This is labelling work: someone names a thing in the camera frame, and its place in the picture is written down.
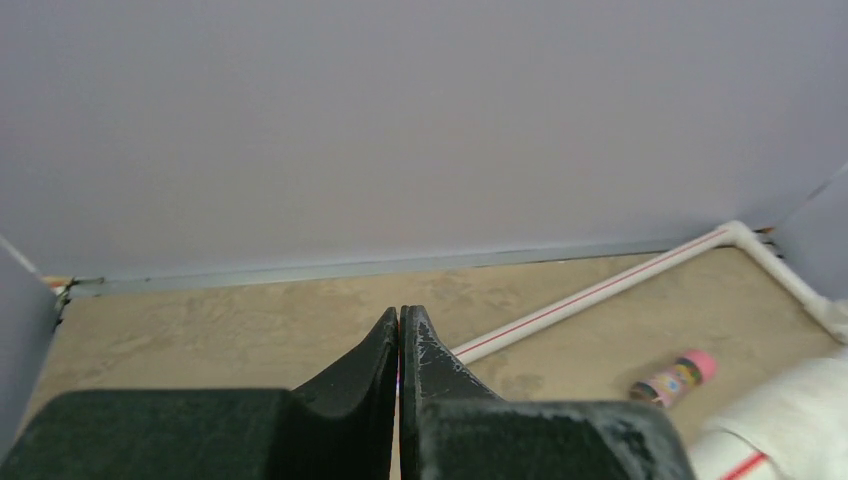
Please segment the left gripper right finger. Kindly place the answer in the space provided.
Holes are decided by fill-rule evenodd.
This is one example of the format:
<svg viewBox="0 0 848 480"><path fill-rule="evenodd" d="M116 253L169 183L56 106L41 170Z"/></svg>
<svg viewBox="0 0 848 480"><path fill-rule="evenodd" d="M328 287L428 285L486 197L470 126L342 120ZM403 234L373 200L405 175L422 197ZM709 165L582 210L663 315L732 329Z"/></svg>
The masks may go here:
<svg viewBox="0 0 848 480"><path fill-rule="evenodd" d="M507 401L443 344L426 309L399 314L404 479L692 479L681 438L633 401Z"/></svg>

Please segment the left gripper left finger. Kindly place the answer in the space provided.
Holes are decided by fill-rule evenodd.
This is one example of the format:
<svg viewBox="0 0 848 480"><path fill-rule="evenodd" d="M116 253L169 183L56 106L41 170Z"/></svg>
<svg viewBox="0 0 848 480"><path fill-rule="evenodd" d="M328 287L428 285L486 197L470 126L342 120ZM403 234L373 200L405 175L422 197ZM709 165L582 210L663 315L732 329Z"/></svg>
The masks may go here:
<svg viewBox="0 0 848 480"><path fill-rule="evenodd" d="M5 479L386 479L398 315L288 390L81 390L55 397L1 465Z"/></svg>

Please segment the white PVC pipe frame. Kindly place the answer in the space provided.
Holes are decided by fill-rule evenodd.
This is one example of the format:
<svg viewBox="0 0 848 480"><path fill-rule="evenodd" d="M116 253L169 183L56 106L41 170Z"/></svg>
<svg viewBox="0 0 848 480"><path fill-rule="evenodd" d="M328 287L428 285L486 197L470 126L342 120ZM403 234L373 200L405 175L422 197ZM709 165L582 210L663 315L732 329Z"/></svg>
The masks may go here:
<svg viewBox="0 0 848 480"><path fill-rule="evenodd" d="M704 252L731 246L776 280L828 334L847 341L847 302L816 292L740 221L471 340L454 351L471 363L569 318ZM757 388L706 424L692 449L699 479L844 479L847 352L808 360Z"/></svg>

